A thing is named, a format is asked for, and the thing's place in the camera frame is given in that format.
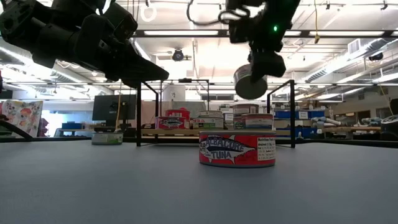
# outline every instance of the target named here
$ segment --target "poster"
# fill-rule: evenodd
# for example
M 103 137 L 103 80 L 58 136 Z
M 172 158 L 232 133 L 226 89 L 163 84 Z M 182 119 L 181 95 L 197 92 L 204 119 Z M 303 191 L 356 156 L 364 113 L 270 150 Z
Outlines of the poster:
M 23 102 L 7 100 L 1 106 L 1 113 L 9 119 L 8 123 L 17 126 L 32 137 L 36 137 L 42 109 L 43 101 Z

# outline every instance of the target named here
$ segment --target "monitor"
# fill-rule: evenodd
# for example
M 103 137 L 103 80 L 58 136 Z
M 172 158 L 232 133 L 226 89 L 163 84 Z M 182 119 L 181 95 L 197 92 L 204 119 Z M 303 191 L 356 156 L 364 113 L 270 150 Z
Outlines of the monitor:
M 120 96 L 119 120 L 136 118 L 136 96 Z M 119 95 L 95 96 L 93 121 L 116 121 L 118 115 Z

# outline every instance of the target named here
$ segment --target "security camera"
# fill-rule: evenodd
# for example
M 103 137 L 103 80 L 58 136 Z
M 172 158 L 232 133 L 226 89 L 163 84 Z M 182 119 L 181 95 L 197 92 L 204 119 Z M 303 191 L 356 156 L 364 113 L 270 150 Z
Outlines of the security camera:
M 182 61 L 184 59 L 184 54 L 182 53 L 181 49 L 175 49 L 173 54 L 173 60 L 175 62 Z

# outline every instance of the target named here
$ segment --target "gray table surface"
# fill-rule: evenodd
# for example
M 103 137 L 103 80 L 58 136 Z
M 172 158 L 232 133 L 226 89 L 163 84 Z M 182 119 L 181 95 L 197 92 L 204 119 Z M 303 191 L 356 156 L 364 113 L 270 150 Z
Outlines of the gray table surface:
M 277 148 L 210 167 L 196 145 L 0 144 L 0 223 L 397 223 L 398 149 Z

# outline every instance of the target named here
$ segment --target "fish illustration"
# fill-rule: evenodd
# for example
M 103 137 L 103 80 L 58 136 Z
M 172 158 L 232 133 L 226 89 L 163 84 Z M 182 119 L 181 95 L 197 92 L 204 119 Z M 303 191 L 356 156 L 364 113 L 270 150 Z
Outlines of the fish illustration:
M 160 123 L 167 127 L 178 127 L 182 124 L 182 121 L 177 119 L 164 119 Z
M 229 138 L 223 138 L 218 135 L 209 135 L 199 143 L 199 148 L 200 153 L 209 158 L 210 162 L 212 159 L 229 159 L 233 164 L 235 164 L 236 156 L 256 149 L 235 141 L 235 135 L 232 135 Z

